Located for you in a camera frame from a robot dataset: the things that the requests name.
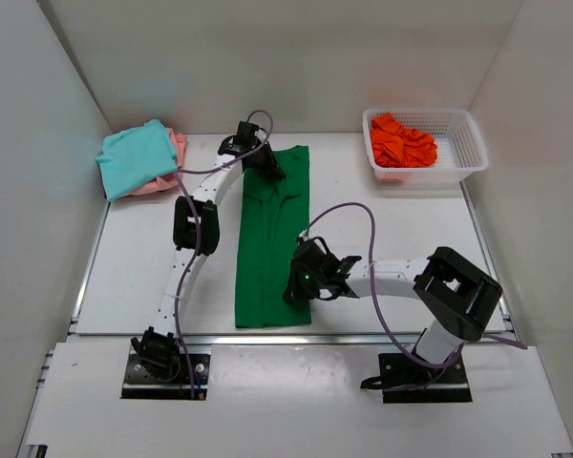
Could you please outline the green t shirt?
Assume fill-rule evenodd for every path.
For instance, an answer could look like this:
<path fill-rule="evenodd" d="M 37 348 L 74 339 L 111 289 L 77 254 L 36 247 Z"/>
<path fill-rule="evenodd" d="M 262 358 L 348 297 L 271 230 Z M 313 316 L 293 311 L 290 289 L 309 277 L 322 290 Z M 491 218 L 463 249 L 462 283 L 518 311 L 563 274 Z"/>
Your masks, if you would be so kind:
<path fill-rule="evenodd" d="M 244 174 L 235 280 L 235 326 L 291 327 L 311 323 L 308 300 L 286 302 L 297 236 L 309 225 L 309 149 L 276 153 L 280 181 Z"/>

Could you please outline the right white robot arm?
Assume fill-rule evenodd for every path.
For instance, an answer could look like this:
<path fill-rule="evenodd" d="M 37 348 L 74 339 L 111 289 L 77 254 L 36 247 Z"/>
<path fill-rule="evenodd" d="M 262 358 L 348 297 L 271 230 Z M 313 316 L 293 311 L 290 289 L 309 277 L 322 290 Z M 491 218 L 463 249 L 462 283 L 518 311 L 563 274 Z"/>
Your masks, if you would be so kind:
<path fill-rule="evenodd" d="M 339 259 L 315 237 L 297 239 L 283 298 L 290 304 L 370 298 L 385 333 L 409 359 L 410 373 L 427 383 L 453 363 L 466 343 L 483 338 L 502 294 L 496 280 L 450 247 L 440 246 L 426 259 Z M 380 296 L 419 300 L 433 315 L 413 349 L 389 329 Z"/>

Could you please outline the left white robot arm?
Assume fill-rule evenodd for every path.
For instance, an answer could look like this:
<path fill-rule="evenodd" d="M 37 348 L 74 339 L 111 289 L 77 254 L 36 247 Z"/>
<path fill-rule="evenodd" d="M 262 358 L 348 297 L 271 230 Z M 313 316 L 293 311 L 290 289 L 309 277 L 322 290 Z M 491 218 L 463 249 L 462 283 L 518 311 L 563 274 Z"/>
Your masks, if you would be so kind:
<path fill-rule="evenodd" d="M 286 177 L 269 144 L 262 140 L 247 150 L 235 144 L 235 137 L 221 145 L 213 167 L 204 171 L 204 180 L 188 194 L 182 189 L 174 212 L 175 245 L 171 274 L 152 324 L 140 339 L 132 340 L 140 364 L 160 382 L 173 380 L 192 365 L 183 343 L 180 318 L 208 257 L 218 247 L 218 207 L 231 185 L 251 170 L 260 178 L 277 182 Z"/>

